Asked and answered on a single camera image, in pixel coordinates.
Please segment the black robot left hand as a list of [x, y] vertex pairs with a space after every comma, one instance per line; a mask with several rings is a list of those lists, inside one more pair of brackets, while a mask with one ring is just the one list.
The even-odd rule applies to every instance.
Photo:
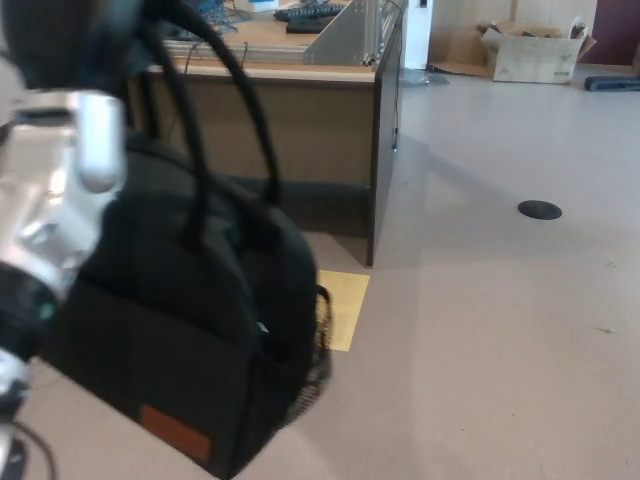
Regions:
[[142, 26], [162, 1], [3, 1], [6, 56], [28, 90], [95, 90], [118, 98], [145, 67]]

